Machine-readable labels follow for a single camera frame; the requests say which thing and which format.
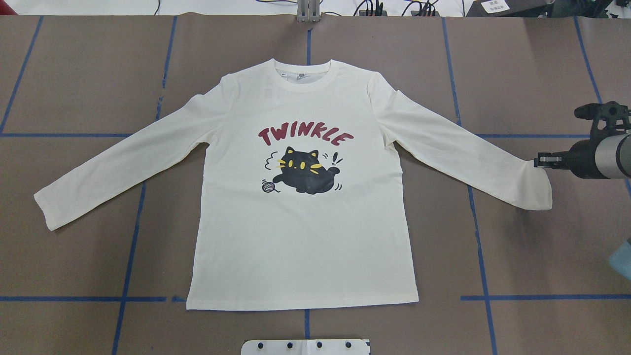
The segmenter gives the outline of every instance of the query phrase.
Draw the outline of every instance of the black cat illustration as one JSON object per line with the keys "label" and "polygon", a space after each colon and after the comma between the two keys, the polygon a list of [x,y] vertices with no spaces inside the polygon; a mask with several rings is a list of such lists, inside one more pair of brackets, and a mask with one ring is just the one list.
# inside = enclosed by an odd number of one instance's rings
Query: black cat illustration
{"label": "black cat illustration", "polygon": [[283,173],[274,177],[272,182],[282,181],[285,185],[296,188],[299,193],[315,195],[327,192],[333,187],[335,174],[339,174],[338,168],[330,167],[327,170],[320,164],[317,150],[307,153],[287,147],[279,162]]}

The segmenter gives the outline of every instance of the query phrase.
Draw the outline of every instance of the printed graphic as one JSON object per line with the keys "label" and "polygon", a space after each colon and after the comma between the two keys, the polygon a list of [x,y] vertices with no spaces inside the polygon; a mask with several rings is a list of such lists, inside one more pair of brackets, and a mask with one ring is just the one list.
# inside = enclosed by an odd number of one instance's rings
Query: printed graphic
{"label": "printed graphic", "polygon": [[270,183],[267,180],[263,180],[263,182],[261,183],[261,188],[263,189],[263,192],[272,192],[272,191],[280,192],[276,190],[276,185],[274,185],[274,183]]}
{"label": "printed graphic", "polygon": [[272,145],[272,139],[279,141],[289,137],[311,137],[326,140],[338,146],[341,142],[351,140],[353,135],[342,132],[338,127],[327,127],[324,122],[285,122],[280,127],[264,128],[259,132],[259,137],[266,145]]}
{"label": "printed graphic", "polygon": [[[285,155],[278,159],[281,169],[281,174],[272,179],[272,182],[263,181],[263,191],[269,193],[276,190],[278,183],[284,183],[287,186],[291,186],[299,193],[308,193],[315,195],[316,193],[324,193],[329,191],[335,184],[335,175],[339,174],[339,168],[330,167],[326,169],[318,161],[318,151],[313,150],[309,153],[298,152],[292,147],[287,147]],[[337,164],[342,161],[339,159],[336,161],[337,153],[333,155],[333,163]],[[341,185],[338,184],[336,190],[340,190]]]}
{"label": "printed graphic", "polygon": [[270,154],[270,155],[269,155],[269,158],[267,158],[267,159],[265,160],[265,169],[267,169],[267,170],[271,170],[270,168],[268,168],[269,161],[270,161],[271,159],[273,159],[273,158],[274,158],[274,154],[276,154],[276,153],[278,153],[278,151],[276,151],[276,152],[272,152],[272,154]]}

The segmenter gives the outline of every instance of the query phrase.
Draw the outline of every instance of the white label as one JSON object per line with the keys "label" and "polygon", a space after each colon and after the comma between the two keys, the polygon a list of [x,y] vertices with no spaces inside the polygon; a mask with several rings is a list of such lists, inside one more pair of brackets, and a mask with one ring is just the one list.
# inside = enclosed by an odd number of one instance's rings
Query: white label
{"label": "white label", "polygon": [[504,0],[485,1],[484,3],[482,3],[482,7],[487,13],[499,13],[502,11],[510,10],[510,7],[506,4],[506,1]]}

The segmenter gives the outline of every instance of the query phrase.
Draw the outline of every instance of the metal bracket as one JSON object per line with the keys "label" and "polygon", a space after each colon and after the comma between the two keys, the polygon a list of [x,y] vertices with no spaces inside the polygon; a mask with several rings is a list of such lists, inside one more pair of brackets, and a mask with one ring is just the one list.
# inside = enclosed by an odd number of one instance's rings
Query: metal bracket
{"label": "metal bracket", "polygon": [[249,340],[241,355],[370,355],[366,339]]}
{"label": "metal bracket", "polygon": [[320,21],[320,0],[297,0],[298,22]]}

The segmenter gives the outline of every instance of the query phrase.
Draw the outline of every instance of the long-sleeve t-shirt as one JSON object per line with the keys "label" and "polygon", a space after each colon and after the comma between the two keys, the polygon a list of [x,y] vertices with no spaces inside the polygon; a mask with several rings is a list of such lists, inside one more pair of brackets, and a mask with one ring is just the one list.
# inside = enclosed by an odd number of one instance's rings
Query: long-sleeve t-shirt
{"label": "long-sleeve t-shirt", "polygon": [[35,199],[53,230],[208,143],[187,309],[411,303],[418,292],[395,141],[507,203],[551,208],[545,171],[381,74],[334,60],[271,59],[228,74]]}

